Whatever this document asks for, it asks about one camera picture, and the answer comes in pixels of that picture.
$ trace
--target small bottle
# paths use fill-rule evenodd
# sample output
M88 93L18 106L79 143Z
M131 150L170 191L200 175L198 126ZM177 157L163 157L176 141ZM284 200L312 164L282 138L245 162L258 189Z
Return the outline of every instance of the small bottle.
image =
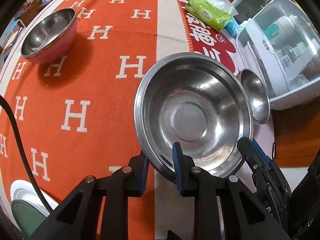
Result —
M289 38L298 23L298 16L282 16L266 28L263 32L272 46L281 43Z
M298 43L294 48L286 45L282 49L278 50L276 53L279 57L281 65L284 68L284 71L291 68L292 64L305 50L306 46L303 44L303 42Z

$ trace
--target blue gripper pad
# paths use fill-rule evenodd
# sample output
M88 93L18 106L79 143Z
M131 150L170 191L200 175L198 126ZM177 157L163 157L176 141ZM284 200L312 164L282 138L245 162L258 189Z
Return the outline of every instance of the blue gripper pad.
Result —
M181 166L180 166L180 161L178 157L178 151L181 150L181 148L180 146L178 146L178 148L179 149L177 149L176 143L172 145L172 160L173 160L174 173L176 175L176 184L177 184L180 195L182 195L182 192L183 192L182 172L181 172Z
M143 195L143 193L146 189L148 169L149 169L149 162L148 162L147 157L145 157L144 162L143 162L142 173L141 173L141 188L140 188L141 195Z
M265 163L265 165L269 166L270 165L270 161L267 159L266 154L263 152L263 150L261 149L260 145L257 143L257 141L255 139L252 139L252 145L254 146L254 148L257 150L257 152L261 156L261 158L262 158L263 162Z

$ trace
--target white appliance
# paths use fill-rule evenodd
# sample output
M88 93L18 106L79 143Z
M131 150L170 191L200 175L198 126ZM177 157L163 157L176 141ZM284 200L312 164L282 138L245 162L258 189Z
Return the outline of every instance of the white appliance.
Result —
M238 34L245 67L267 87L270 107L284 110L320 96L320 39L290 0L272 0Z

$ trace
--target pink bowl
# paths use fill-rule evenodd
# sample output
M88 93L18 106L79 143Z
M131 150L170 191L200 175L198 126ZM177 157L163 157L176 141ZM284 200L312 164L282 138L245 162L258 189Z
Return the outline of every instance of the pink bowl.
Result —
M53 12L27 35L21 55L26 60L39 64L59 59L68 51L76 36L77 22L76 11L72 8Z

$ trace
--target screw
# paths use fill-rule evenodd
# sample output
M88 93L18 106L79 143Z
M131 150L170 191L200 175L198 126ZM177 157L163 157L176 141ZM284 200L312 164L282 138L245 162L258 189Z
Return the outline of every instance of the screw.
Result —
M89 176L86 176L86 177L84 178L84 181L85 181L86 183L91 183L91 182L94 181L94 179L95 179L94 176L89 175Z
M122 168L122 172L124 172L124 173L129 173L131 171L132 171L132 168L129 167L129 166L125 166L125 167Z
M229 176L229 180L230 180L231 182L238 182L238 177L235 176L235 175L231 175L231 176Z
M191 171L192 171L193 173L200 173L201 168L200 168L200 167L195 166L195 167L192 167L192 168L191 168Z

